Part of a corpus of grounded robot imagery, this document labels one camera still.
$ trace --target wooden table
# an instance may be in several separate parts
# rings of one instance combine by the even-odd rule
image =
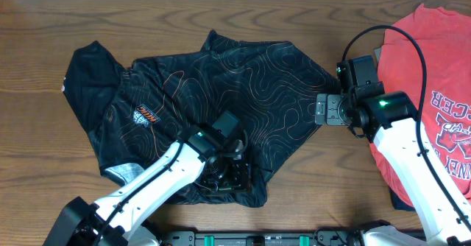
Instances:
[[[246,41],[290,40],[330,73],[361,30],[424,2],[471,15],[471,0],[0,0],[0,244],[38,245],[61,208],[116,189],[60,88],[75,49],[99,40],[118,62],[199,50],[210,29]],[[350,56],[372,53],[383,32]],[[199,231],[312,231],[387,219],[395,211],[366,140],[322,127],[268,184],[263,208],[165,205],[151,219]]]

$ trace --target table surface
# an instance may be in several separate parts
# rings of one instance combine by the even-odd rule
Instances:
[[[0,0],[0,241],[38,245],[62,207],[117,188],[99,175],[86,134],[60,88],[75,49],[100,41],[118,62],[198,51],[210,29],[245,41],[289,40],[334,73],[361,30],[392,24],[420,4],[471,15],[471,0]],[[365,35],[351,57],[372,54],[383,32]],[[366,140],[322,127],[268,184],[262,208],[165,205],[166,229],[312,231],[386,219],[395,211]]]

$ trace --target patterned fabric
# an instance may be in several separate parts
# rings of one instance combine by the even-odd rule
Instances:
[[[234,41],[211,31],[200,52],[137,59],[125,69],[98,42],[75,51],[64,94],[107,168],[147,168],[182,127],[229,110],[249,135],[252,192],[206,197],[191,184],[169,203],[266,202],[266,183],[319,126],[316,95],[338,93],[334,77],[290,42]]]

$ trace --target logo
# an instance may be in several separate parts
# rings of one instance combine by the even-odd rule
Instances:
[[[143,124],[144,127],[147,127],[149,126],[149,124],[154,124],[155,122],[160,121],[159,116],[153,113],[145,105],[139,105],[138,107],[135,108],[132,119],[134,120],[134,123]]]
[[[436,115],[436,122],[442,128],[436,135],[436,145],[452,153],[459,148],[464,158],[471,158],[471,127],[464,128],[462,123],[452,123],[440,113]]]

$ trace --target red fabric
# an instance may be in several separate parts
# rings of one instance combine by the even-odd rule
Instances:
[[[422,121],[435,153],[471,200],[471,17],[420,5],[395,26],[409,33],[425,56],[428,84]],[[378,76],[386,93],[405,91],[418,106],[420,60],[412,44],[398,32],[386,30]],[[373,144],[370,147],[388,185],[412,205],[388,161]]]

